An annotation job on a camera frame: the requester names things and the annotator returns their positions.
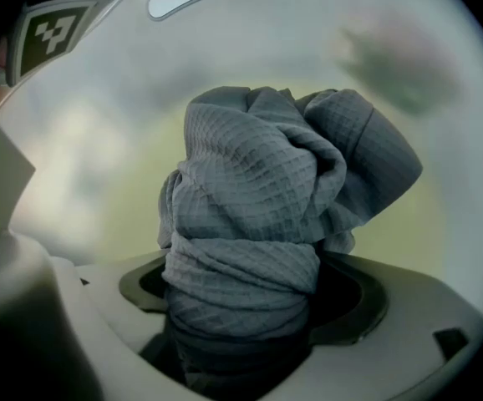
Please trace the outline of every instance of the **blurred plant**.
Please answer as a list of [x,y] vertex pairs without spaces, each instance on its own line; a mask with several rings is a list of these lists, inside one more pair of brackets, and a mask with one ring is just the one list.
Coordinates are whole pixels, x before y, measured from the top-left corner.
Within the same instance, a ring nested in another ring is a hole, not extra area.
[[390,36],[378,38],[347,28],[342,35],[349,51],[338,65],[394,107],[419,116],[457,96],[455,76],[430,46],[424,48],[428,52],[414,54]]

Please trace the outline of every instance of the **blurry background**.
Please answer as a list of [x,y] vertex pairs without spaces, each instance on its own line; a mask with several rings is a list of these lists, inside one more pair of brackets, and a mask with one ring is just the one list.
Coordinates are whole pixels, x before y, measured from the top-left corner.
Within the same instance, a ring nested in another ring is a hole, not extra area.
[[157,21],[118,0],[0,107],[37,171],[12,228],[77,264],[158,249],[187,102],[221,85],[352,88],[425,172],[353,254],[428,273],[483,312],[483,33],[458,0],[201,0]]

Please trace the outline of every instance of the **black and white logo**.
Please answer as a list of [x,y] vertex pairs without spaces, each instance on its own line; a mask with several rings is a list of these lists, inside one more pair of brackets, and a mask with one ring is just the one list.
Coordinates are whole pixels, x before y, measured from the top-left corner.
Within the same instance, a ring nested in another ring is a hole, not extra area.
[[20,77],[67,53],[74,44],[71,40],[76,27],[87,10],[88,7],[79,7],[33,13],[23,35]]
[[60,18],[56,22],[54,28],[48,28],[48,23],[40,23],[35,30],[35,35],[38,36],[39,34],[43,35],[42,40],[45,42],[48,40],[47,52],[52,53],[56,49],[56,45],[60,42],[63,42],[67,36],[69,35],[69,30],[73,26],[73,22],[76,17],[70,16],[65,18]]
[[8,48],[6,81],[14,86],[73,50],[86,28],[113,0],[54,0],[26,7]]

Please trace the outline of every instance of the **small black tab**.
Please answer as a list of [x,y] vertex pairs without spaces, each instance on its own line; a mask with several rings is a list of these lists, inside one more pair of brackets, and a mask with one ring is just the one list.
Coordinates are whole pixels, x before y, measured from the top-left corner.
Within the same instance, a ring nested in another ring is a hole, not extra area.
[[446,361],[450,361],[464,346],[468,339],[459,328],[448,328],[433,333]]

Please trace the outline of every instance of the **gray cloth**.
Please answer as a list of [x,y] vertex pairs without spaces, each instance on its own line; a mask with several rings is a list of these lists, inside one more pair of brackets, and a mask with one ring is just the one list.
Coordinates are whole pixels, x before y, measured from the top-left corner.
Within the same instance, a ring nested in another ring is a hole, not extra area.
[[422,170],[397,129],[347,89],[297,101],[287,89],[213,89],[188,105],[185,142],[160,193],[159,243],[171,247],[170,317],[196,338],[300,332],[316,243],[350,252],[351,230]]

